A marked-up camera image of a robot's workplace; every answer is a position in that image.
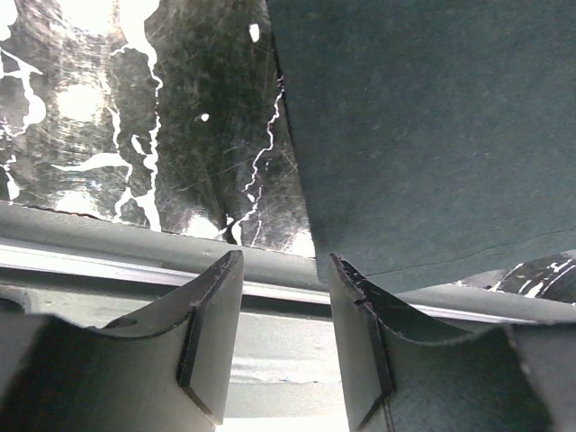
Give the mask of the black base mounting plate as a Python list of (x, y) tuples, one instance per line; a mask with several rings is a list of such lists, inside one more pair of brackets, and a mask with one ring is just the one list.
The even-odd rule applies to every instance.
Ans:
[[(185, 284), (231, 251), (215, 240), (3, 204), (1, 264), (31, 271), (2, 289), (30, 312), (102, 325)], [(329, 293), (312, 259), (243, 247), (245, 282), (226, 419), (338, 416), (345, 404)], [(569, 303), (443, 284), (400, 298), (467, 329), (572, 321)]]

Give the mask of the black t shirt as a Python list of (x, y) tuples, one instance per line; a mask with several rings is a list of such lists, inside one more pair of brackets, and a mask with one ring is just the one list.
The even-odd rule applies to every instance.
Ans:
[(575, 246), (572, 1), (272, 1), (316, 251), (395, 293)]

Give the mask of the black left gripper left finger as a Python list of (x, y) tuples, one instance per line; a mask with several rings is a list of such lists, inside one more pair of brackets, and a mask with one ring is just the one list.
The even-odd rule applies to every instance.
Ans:
[(244, 257), (103, 328), (1, 317), (4, 431), (212, 431), (223, 421)]

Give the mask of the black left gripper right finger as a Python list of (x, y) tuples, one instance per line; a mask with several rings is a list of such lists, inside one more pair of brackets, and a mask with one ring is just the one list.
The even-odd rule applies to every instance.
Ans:
[(509, 327), (469, 331), (410, 306), (330, 258), (329, 294), (354, 431), (547, 431), (547, 407)]

